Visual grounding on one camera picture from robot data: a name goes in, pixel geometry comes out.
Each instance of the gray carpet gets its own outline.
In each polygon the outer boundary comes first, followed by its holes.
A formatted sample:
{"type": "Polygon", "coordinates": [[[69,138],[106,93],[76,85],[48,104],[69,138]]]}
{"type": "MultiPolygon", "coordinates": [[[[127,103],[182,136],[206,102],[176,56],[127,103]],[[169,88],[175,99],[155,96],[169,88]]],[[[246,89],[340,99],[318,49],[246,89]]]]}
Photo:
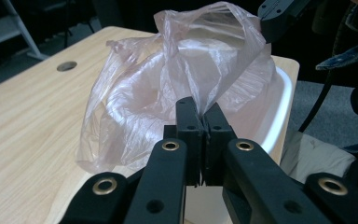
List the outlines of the gray carpet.
{"type": "MultiPolygon", "coordinates": [[[[95,31],[101,29],[97,20],[92,21],[95,31]]],[[[71,28],[69,45],[91,35],[87,25],[71,28]]],[[[39,46],[42,53],[53,55],[63,49],[63,35],[57,35],[47,43],[39,46]]],[[[39,63],[20,52],[0,65],[0,82],[17,75],[19,72],[39,63]]],[[[310,112],[321,89],[321,84],[299,81],[293,101],[288,129],[297,130],[310,112]]],[[[327,143],[345,147],[358,143],[358,116],[353,113],[350,103],[351,88],[333,87],[327,95],[322,108],[305,131],[327,143]]]]}

